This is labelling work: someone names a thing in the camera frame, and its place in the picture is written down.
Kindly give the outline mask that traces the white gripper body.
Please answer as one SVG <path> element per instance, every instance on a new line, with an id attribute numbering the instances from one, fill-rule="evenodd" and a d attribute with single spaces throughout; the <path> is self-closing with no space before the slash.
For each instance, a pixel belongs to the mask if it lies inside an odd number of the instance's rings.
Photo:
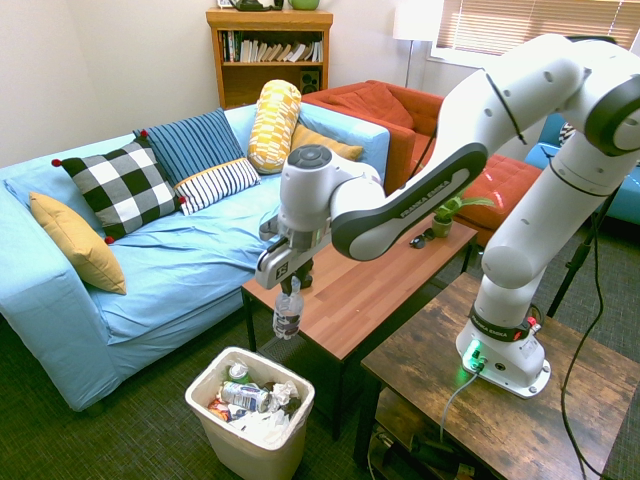
<path id="1" fill-rule="evenodd" d="M 256 281 L 269 290 L 291 275 L 298 278 L 298 269 L 314 255 L 314 250 L 296 250 L 288 242 L 276 242 L 260 255 Z"/>

